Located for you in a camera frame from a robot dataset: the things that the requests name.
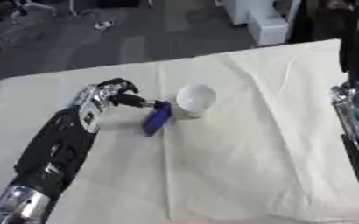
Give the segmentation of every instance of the gray carpet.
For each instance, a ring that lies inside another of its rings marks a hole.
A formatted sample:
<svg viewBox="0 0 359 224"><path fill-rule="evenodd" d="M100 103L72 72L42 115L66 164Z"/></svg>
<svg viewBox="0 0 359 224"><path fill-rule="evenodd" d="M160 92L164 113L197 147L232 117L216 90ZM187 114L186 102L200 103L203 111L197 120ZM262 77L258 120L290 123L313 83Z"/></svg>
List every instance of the gray carpet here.
<svg viewBox="0 0 359 224"><path fill-rule="evenodd" d="M138 8L57 17L35 10L16 25L0 23L0 79L124 63L171 60L249 49L246 27L233 27L213 0L155 0ZM94 22L114 20L107 31Z"/></svg>

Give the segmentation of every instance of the white box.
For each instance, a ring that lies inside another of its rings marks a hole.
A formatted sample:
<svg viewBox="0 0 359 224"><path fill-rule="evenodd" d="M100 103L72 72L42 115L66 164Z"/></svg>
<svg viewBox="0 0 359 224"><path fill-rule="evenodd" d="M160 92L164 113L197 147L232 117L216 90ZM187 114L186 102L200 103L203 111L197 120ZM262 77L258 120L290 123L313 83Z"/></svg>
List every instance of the white box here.
<svg viewBox="0 0 359 224"><path fill-rule="evenodd" d="M285 43L288 23L273 8L252 10L248 29L258 46L278 45Z"/></svg>
<svg viewBox="0 0 359 224"><path fill-rule="evenodd" d="M216 7L223 7L223 1L222 0L215 0Z"/></svg>
<svg viewBox="0 0 359 224"><path fill-rule="evenodd" d="M220 0L229 14L233 25L242 25L249 22L249 13L255 9L266 11L272 5L272 0Z"/></svg>
<svg viewBox="0 0 359 224"><path fill-rule="evenodd" d="M223 0L222 2L233 25L248 23L249 0Z"/></svg>

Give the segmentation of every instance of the paper cup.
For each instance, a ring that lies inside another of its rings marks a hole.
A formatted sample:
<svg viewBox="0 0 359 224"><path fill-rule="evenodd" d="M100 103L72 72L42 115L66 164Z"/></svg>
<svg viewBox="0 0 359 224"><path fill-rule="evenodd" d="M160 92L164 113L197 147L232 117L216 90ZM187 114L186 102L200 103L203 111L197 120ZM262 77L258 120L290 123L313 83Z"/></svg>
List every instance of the paper cup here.
<svg viewBox="0 0 359 224"><path fill-rule="evenodd" d="M186 116L203 117L216 102L216 92L206 85L183 87L176 95L178 108Z"/></svg>

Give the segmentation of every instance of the white tablecloth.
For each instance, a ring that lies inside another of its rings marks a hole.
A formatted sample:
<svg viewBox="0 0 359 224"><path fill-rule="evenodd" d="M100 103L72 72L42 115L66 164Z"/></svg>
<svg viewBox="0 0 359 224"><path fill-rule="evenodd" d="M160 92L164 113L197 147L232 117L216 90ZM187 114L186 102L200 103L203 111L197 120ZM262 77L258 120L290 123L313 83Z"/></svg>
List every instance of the white tablecloth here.
<svg viewBox="0 0 359 224"><path fill-rule="evenodd" d="M329 89L337 41L0 81L0 193L25 146L81 88L114 77L151 99L214 88L198 120L146 137L148 109L113 108L49 223L359 223L359 184Z"/></svg>

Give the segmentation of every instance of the blue object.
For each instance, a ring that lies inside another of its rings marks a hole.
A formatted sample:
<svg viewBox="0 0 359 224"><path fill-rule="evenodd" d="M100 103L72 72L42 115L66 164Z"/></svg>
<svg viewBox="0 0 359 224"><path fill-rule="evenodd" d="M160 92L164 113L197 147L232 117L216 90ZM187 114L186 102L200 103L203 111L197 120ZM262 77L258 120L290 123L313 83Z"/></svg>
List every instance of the blue object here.
<svg viewBox="0 0 359 224"><path fill-rule="evenodd" d="M172 116L172 105L170 102L165 101L162 103L162 106L156 108L151 112L150 115L143 122L143 131L148 136L151 137L160 130L165 123Z"/></svg>

